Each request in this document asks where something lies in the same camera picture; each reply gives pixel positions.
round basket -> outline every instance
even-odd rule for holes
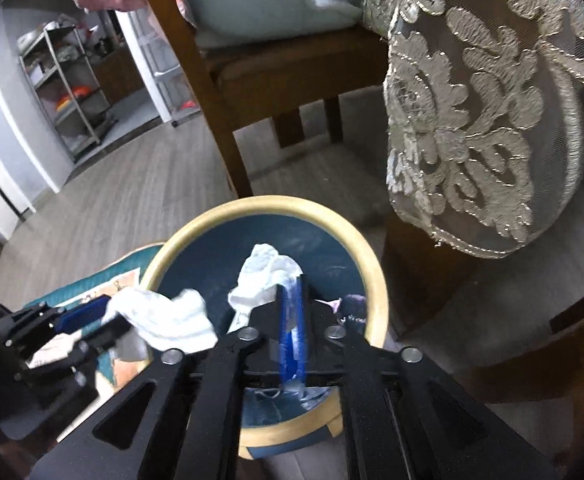
[[[267,243],[296,260],[313,296],[334,300],[361,294],[367,300],[365,338],[383,346],[388,322],[387,289],[374,251],[360,232],[334,211],[289,196],[256,196],[218,206],[195,218],[159,251],[140,284],[168,298],[195,288],[215,328],[234,311],[227,293],[236,286],[255,244]],[[294,407],[278,424],[241,429],[239,455],[262,458],[315,444],[341,433],[336,389],[308,412]]]

shelving unit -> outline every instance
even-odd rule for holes
[[[74,34],[74,37],[76,39],[75,46],[76,48],[78,48],[79,55],[76,59],[59,61],[54,45],[59,43],[59,41],[63,40],[70,34]],[[52,61],[54,62],[54,65],[43,74],[42,79],[40,79],[39,81],[37,81],[37,83],[34,84],[32,83],[30,76],[28,76],[27,74],[27,59],[30,56],[34,54],[39,54],[45,50],[49,52],[49,55]],[[91,78],[94,81],[94,89],[88,95],[76,97],[76,95],[74,95],[72,91],[72,86],[70,85],[67,79],[66,71],[74,64],[81,62],[85,63],[85,66],[88,68],[89,73],[91,74]],[[81,121],[84,123],[84,126],[87,130],[88,137],[82,142],[78,143],[77,146],[74,146],[73,148],[68,148],[70,154],[72,155],[73,160],[76,161],[79,158],[80,154],[84,150],[89,148],[92,144],[100,144],[101,140],[103,139],[107,131],[111,128],[111,126],[113,126],[114,121],[106,114],[107,110],[110,107],[109,102],[107,101],[104,92],[98,85],[98,79],[94,74],[94,70],[92,69],[92,65],[89,62],[89,58],[85,52],[82,42],[80,41],[76,28],[61,27],[53,28],[51,30],[44,30],[41,33],[41,35],[38,38],[36,38],[34,42],[21,54],[20,63],[25,72],[25,75],[27,75],[27,79],[30,81],[32,91],[36,95],[38,102],[43,110],[44,106],[43,103],[41,102],[39,91],[43,89],[43,87],[46,86],[47,84],[56,80],[57,77],[60,78],[60,80],[62,81],[62,84],[67,92],[67,95],[70,97],[70,100],[72,102],[66,105],[66,107],[63,108],[63,110],[60,111],[54,118],[50,118],[47,112],[45,112],[45,114],[49,118],[50,123],[54,127],[54,130],[57,132],[59,137],[63,139],[63,136],[59,131],[59,126],[66,119],[71,117],[75,112],[78,113]],[[90,119],[90,117],[88,117],[88,114],[86,113],[82,105],[84,105],[89,99],[98,94],[101,95],[105,103],[105,108],[104,110],[100,110],[98,112],[98,115],[101,116],[102,119],[97,124],[93,124],[93,118]]]

pillow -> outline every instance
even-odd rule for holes
[[[361,9],[347,0],[187,0],[201,48],[292,38],[348,28]]]

white cloth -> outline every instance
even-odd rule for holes
[[[103,322],[121,314],[140,336],[156,350],[178,348],[192,354],[211,348],[217,338],[212,323],[207,319],[205,301],[201,295],[186,288],[174,300],[149,290],[129,287],[118,292],[107,304]],[[119,341],[117,353],[124,360],[132,360],[130,348],[134,346],[128,335]]]
[[[271,245],[255,245],[241,268],[237,287],[227,296],[228,303],[236,311],[228,332],[247,326],[249,313],[255,306],[274,301],[277,285],[283,285],[302,273],[293,259],[278,254]]]

gray floor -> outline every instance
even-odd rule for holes
[[[354,223],[380,254],[384,217],[391,211],[383,99],[379,89],[366,89],[342,96],[341,106],[343,145],[329,143],[319,104],[302,110],[309,140],[300,145],[281,150],[267,121],[244,128],[237,139],[255,193],[320,202]],[[16,230],[0,259],[0,302],[19,308],[139,246],[166,240],[232,198],[204,119],[177,128],[164,124],[77,176]],[[450,306],[404,342],[458,370],[496,362],[547,338],[547,320],[572,297],[539,291],[556,290],[550,282],[562,277],[573,296],[584,290],[583,193],[556,226],[528,248],[481,266]],[[574,242],[565,241],[570,236]],[[571,441],[565,400],[493,409],[549,457]],[[342,444],[334,439],[272,458],[264,467],[281,480],[345,478]]]
[[[116,118],[116,124],[108,131],[101,145],[83,155],[76,162],[77,166],[107,148],[115,140],[159,116],[158,110],[156,110],[152,98],[145,88],[137,90],[114,104],[110,113]]]

